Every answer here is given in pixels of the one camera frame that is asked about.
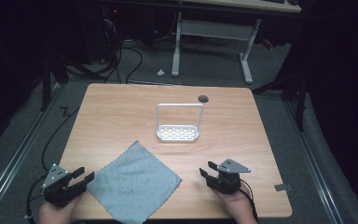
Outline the aluminium floor rail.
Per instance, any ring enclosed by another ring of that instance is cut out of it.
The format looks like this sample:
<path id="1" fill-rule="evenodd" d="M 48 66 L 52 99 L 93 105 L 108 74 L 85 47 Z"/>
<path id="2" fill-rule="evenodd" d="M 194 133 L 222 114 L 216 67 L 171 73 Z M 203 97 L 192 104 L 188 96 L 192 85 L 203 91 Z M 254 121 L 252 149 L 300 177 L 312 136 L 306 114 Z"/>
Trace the aluminium floor rail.
<path id="1" fill-rule="evenodd" d="M 288 114 L 292 125 L 296 130 L 297 138 L 299 139 L 306 164 L 309 167 L 310 176 L 317 190 L 319 198 L 323 204 L 325 213 L 331 224 L 343 224 L 342 216 L 337 208 L 336 202 L 333 198 L 330 188 L 328 187 L 321 169 L 315 160 L 315 157 L 311 151 L 311 147 L 306 135 L 298 128 L 296 123 L 296 112 L 293 109 L 291 103 L 283 102 L 283 107 Z"/>
<path id="2" fill-rule="evenodd" d="M 0 138 L 0 221 L 14 217 L 24 219 L 24 201 L 36 176 L 43 170 L 41 152 L 58 160 L 66 147 L 72 125 L 61 126 L 64 114 L 74 108 L 65 85 L 53 87 L 48 110 L 42 112 L 42 88 L 9 121 Z"/>

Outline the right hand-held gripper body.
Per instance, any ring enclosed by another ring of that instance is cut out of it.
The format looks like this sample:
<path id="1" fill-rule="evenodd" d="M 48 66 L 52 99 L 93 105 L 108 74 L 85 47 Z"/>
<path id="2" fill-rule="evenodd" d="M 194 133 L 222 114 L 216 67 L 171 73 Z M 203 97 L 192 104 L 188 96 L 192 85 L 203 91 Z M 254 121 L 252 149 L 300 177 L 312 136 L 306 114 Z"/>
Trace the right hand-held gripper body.
<path id="1" fill-rule="evenodd" d="M 206 185 L 223 194 L 231 194 L 238 191 L 241 187 L 242 173 L 250 173 L 251 169 L 232 160 L 226 159 L 218 165 L 217 177 L 205 179 Z"/>

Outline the white towel rack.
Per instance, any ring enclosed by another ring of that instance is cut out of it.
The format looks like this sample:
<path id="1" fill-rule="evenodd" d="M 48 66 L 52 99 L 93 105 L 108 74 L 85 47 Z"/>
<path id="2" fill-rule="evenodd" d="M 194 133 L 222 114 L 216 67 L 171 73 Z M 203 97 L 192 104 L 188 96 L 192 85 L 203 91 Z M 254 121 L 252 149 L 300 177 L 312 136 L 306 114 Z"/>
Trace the white towel rack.
<path id="1" fill-rule="evenodd" d="M 156 135 L 162 142 L 194 142 L 200 136 L 204 112 L 201 103 L 156 105 Z"/>

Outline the grey cloth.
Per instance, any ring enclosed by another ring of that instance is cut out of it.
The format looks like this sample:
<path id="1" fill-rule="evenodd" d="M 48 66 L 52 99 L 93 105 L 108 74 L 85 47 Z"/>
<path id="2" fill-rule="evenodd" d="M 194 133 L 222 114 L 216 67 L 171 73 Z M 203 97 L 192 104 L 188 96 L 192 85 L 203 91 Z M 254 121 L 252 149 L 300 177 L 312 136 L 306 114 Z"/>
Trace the grey cloth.
<path id="1" fill-rule="evenodd" d="M 138 141 L 96 172 L 88 191 L 121 224 L 143 224 L 172 196 L 181 178 Z"/>

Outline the person's left hand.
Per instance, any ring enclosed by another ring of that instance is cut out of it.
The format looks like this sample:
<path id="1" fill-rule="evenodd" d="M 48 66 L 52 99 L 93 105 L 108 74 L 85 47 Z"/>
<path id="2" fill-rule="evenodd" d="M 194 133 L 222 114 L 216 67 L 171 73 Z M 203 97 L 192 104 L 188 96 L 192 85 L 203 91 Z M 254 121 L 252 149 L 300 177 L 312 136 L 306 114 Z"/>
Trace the person's left hand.
<path id="1" fill-rule="evenodd" d="M 38 212 L 38 224 L 70 224 L 72 214 L 81 198 L 82 196 L 74 198 L 65 207 L 43 202 Z"/>

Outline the black metal stand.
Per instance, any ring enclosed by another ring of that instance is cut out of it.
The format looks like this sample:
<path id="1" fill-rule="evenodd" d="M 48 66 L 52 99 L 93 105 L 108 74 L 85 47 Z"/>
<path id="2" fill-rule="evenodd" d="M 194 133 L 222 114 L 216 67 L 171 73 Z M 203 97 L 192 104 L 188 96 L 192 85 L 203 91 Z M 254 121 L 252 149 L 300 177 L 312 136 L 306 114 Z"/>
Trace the black metal stand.
<path id="1" fill-rule="evenodd" d="M 252 90 L 252 93 L 260 94 L 268 90 L 282 90 L 281 99 L 283 101 L 296 101 L 296 126 L 300 131 L 303 131 L 303 117 L 304 111 L 306 109 L 305 101 L 307 94 L 308 78 L 309 69 L 306 65 L 283 65 L 277 77 L 273 81 L 255 90 Z"/>
<path id="2" fill-rule="evenodd" d="M 49 49 L 43 61 L 42 75 L 42 111 L 46 111 L 51 101 L 51 78 L 54 77 L 59 84 L 66 84 L 69 77 L 66 72 L 65 64 L 60 54 Z"/>

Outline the person's right hand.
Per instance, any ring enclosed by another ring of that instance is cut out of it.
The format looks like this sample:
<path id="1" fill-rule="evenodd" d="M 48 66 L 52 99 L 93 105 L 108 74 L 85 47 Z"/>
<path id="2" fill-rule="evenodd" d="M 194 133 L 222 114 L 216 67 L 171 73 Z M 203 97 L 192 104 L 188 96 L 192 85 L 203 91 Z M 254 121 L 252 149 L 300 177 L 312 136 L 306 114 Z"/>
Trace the person's right hand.
<path id="1" fill-rule="evenodd" d="M 223 194 L 215 189 L 213 193 L 222 201 L 237 224 L 258 224 L 251 206 L 250 190 L 244 183 L 241 184 L 239 191 L 232 194 Z"/>

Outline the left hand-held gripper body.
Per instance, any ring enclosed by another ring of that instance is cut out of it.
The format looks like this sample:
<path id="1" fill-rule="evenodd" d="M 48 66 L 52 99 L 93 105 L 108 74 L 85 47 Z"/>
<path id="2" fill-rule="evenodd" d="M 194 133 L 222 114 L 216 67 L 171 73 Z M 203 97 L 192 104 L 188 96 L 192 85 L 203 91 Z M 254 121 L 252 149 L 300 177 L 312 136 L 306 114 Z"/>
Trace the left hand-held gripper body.
<path id="1" fill-rule="evenodd" d="M 87 189 L 87 183 L 83 180 L 70 186 L 72 179 L 75 179 L 72 178 L 72 172 L 53 164 L 42 184 L 45 200 L 58 207 L 65 207 L 74 198 L 83 194 Z"/>

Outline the white standing desk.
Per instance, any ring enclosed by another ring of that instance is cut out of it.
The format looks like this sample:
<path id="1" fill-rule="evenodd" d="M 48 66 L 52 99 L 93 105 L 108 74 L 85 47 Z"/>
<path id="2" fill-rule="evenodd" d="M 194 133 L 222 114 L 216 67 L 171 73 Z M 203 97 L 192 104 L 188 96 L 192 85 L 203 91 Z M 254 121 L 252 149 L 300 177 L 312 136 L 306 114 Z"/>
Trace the white standing desk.
<path id="1" fill-rule="evenodd" d="M 177 7 L 200 7 L 206 9 L 222 10 L 226 15 L 230 9 L 245 10 L 254 13 L 267 13 L 268 15 L 297 15 L 301 7 L 296 0 L 173 0 Z M 233 24 L 222 21 L 202 21 L 201 19 L 183 19 L 183 10 L 177 13 L 175 48 L 172 56 L 172 76 L 180 74 L 181 37 L 183 35 L 211 37 L 246 42 L 244 52 L 239 54 L 244 81 L 253 83 L 252 74 L 248 64 L 248 57 L 262 21 L 260 16 L 251 19 L 250 24 Z"/>

